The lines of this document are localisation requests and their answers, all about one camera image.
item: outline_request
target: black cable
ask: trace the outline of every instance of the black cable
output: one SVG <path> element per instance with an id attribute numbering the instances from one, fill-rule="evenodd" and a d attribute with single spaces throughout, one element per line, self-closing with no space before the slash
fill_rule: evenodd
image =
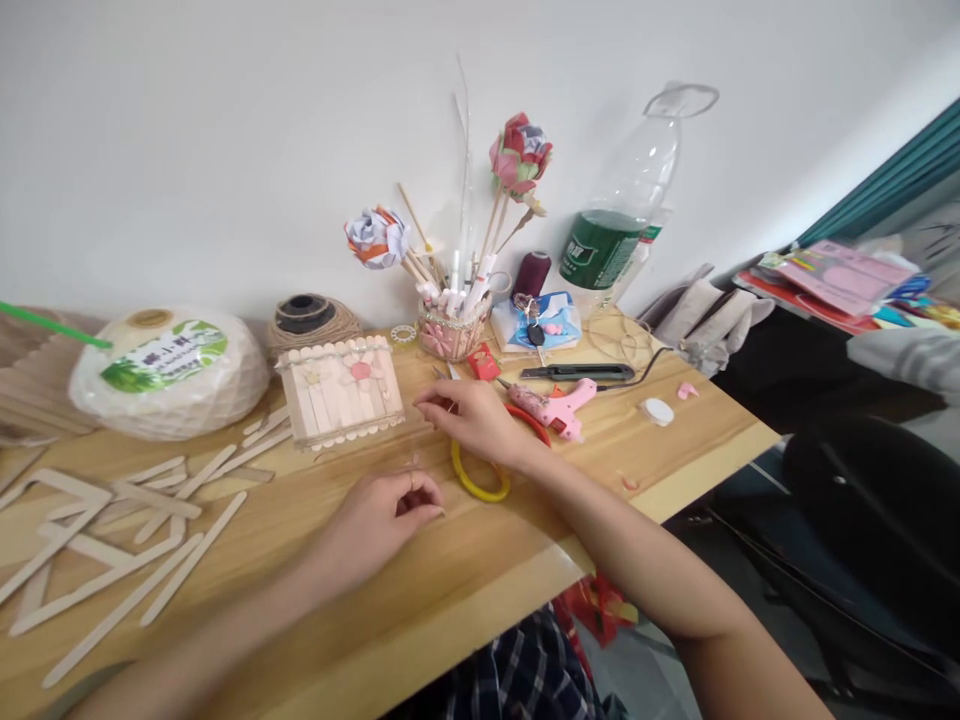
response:
<path id="1" fill-rule="evenodd" d="M 634 380 L 632 383 L 622 383 L 621 385 L 597 385 L 597 392 L 603 392 L 604 390 L 621 390 L 623 388 L 634 387 L 635 385 L 639 385 L 640 383 L 642 383 L 644 380 L 647 379 L 647 375 L 650 374 L 650 370 L 653 368 L 653 364 L 657 361 L 657 358 L 663 355 L 663 353 L 669 352 L 670 350 L 673 350 L 673 348 L 667 347 L 666 345 L 664 345 L 662 348 L 657 350 L 653 354 L 653 357 L 650 358 L 650 362 L 647 363 L 647 367 L 643 371 L 643 375 L 640 376 L 639 380 Z"/>

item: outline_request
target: pink pen holder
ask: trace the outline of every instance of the pink pen holder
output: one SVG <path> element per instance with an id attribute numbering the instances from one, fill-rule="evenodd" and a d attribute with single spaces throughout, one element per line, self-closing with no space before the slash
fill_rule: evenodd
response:
<path id="1" fill-rule="evenodd" d="M 427 308 L 420 303 L 420 316 L 417 319 L 420 347 L 441 360 L 463 362 L 480 344 L 489 314 L 489 296 L 463 319 L 450 319 L 439 308 Z"/>

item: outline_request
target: glue gun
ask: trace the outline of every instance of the glue gun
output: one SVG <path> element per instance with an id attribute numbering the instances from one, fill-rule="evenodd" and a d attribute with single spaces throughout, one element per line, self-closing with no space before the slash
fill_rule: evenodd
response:
<path id="1" fill-rule="evenodd" d="M 503 378 L 497 378 L 507 389 L 507 395 L 517 405 L 530 413 L 544 427 L 552 427 L 564 440 L 583 442 L 580 436 L 582 423 L 574 413 L 586 405 L 597 394 L 597 384 L 590 378 L 577 381 L 573 390 L 563 397 L 544 397 L 526 385 L 508 383 Z"/>

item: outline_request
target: office chair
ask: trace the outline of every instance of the office chair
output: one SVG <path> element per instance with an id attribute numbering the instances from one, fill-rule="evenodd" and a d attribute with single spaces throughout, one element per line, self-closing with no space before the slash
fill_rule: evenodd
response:
<path id="1" fill-rule="evenodd" d="M 895 717 L 960 717 L 960 466 L 871 417 L 817 423 L 787 445 L 791 496 L 716 500 L 774 592 L 810 628 L 824 699 Z M 865 689 L 863 669 L 883 681 Z"/>

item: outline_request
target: popsicle stick house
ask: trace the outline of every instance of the popsicle stick house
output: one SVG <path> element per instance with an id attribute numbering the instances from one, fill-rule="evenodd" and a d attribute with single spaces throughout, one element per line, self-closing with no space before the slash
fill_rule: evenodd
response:
<path id="1" fill-rule="evenodd" d="M 316 451 L 403 421 L 391 352 L 385 337 L 373 335 L 280 356 L 297 447 Z"/>

